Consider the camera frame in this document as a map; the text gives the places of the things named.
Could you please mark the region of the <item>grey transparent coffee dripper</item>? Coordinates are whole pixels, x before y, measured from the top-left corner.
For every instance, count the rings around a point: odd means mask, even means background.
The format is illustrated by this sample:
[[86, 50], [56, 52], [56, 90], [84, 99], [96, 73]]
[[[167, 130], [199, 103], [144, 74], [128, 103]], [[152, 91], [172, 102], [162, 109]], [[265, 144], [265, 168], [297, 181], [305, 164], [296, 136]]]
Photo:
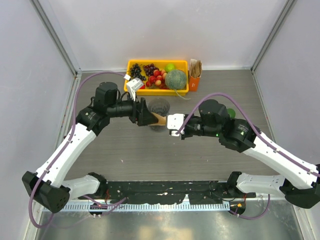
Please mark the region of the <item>grey transparent coffee dripper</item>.
[[162, 117], [166, 117], [170, 111], [170, 103], [166, 99], [155, 98], [149, 102], [148, 110]]

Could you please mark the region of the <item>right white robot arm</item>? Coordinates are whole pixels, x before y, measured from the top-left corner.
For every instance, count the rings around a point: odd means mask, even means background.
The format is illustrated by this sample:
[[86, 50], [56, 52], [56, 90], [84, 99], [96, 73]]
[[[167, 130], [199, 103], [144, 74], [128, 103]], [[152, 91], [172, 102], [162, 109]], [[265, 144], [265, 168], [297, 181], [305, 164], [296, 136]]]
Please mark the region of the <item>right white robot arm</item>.
[[232, 197], [264, 193], [284, 197], [289, 203], [310, 209], [320, 201], [319, 167], [299, 159], [276, 145], [244, 119], [230, 117], [227, 108], [214, 99], [201, 103], [199, 116], [175, 114], [171, 126], [182, 139], [192, 136], [217, 137], [219, 143], [253, 157], [277, 172], [277, 175], [249, 175], [234, 171], [227, 180], [226, 191]]

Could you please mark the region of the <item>brown paper coffee filter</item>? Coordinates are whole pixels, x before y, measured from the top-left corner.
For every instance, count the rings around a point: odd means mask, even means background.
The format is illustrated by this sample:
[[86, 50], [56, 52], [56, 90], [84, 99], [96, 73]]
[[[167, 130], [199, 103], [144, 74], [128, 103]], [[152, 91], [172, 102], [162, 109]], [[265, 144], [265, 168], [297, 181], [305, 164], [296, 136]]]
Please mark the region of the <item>brown paper coffee filter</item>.
[[158, 120], [157, 123], [153, 123], [153, 124], [150, 124], [149, 126], [166, 126], [167, 124], [167, 117], [166, 116], [161, 116], [157, 113], [152, 113]]

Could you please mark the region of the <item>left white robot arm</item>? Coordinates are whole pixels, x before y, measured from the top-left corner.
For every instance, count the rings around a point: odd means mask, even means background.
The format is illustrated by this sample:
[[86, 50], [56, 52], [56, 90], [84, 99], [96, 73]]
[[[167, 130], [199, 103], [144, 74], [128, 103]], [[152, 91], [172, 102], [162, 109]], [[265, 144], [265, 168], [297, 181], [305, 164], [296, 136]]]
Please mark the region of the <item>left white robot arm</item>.
[[102, 82], [95, 90], [91, 103], [82, 109], [60, 146], [34, 173], [27, 171], [22, 182], [27, 193], [53, 214], [68, 201], [88, 195], [102, 199], [107, 193], [106, 179], [91, 172], [86, 176], [66, 180], [71, 166], [83, 150], [110, 124], [112, 118], [127, 117], [138, 126], [156, 124], [158, 119], [148, 110], [146, 100], [136, 98], [143, 82], [135, 78], [126, 84], [128, 97], [122, 99], [118, 86]]

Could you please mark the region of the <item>grey transparent glass server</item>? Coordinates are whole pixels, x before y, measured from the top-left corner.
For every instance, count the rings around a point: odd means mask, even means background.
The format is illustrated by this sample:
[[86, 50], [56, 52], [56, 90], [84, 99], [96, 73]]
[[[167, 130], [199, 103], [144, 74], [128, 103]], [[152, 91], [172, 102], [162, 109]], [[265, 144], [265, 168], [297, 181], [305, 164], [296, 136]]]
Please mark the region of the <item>grey transparent glass server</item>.
[[149, 128], [154, 132], [163, 132], [167, 129], [165, 125], [149, 125]]

